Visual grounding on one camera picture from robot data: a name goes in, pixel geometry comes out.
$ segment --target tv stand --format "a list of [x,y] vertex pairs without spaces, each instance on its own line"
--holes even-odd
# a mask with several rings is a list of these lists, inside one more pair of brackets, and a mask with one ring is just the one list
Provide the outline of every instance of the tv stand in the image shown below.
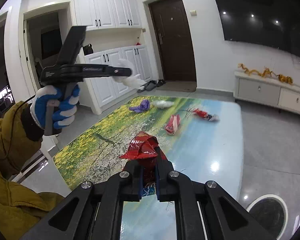
[[300,87],[235,71],[234,97],[300,114]]

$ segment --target doormat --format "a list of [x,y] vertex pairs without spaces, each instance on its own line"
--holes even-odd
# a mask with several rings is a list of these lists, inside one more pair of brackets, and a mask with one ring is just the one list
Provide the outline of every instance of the doormat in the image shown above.
[[172,90],[172,91],[184,91],[184,92],[194,92],[197,88],[197,82],[193,81],[167,81],[157,90]]

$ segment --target metal screw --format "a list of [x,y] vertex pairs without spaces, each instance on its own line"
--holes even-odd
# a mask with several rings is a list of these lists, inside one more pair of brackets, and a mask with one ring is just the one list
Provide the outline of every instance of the metal screw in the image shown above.
[[85,181],[81,183],[82,188],[90,188],[91,187],[91,182],[90,181]]
[[127,178],[127,177],[129,177],[129,172],[121,171],[119,175],[120,175],[121,178]]
[[173,178],[176,178],[176,177],[179,176],[179,172],[177,172],[177,171],[170,171],[170,172],[169,172],[169,175],[170,175],[171,177],[173,177]]
[[210,188],[215,188],[217,186],[217,183],[213,180],[209,180],[207,182],[207,186],[210,187]]

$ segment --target doorway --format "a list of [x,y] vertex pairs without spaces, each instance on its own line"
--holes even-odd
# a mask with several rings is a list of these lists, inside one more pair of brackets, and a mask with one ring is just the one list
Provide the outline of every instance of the doorway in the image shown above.
[[35,90],[43,68],[53,66],[72,26],[69,9],[39,14],[24,21],[26,63]]
[[166,81],[196,82],[194,52],[182,0],[149,4]]

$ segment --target light switch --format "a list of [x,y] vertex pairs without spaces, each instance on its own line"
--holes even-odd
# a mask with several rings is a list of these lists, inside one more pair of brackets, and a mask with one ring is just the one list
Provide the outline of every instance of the light switch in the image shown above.
[[191,14],[191,16],[197,16],[197,11],[196,10],[191,10],[190,14]]

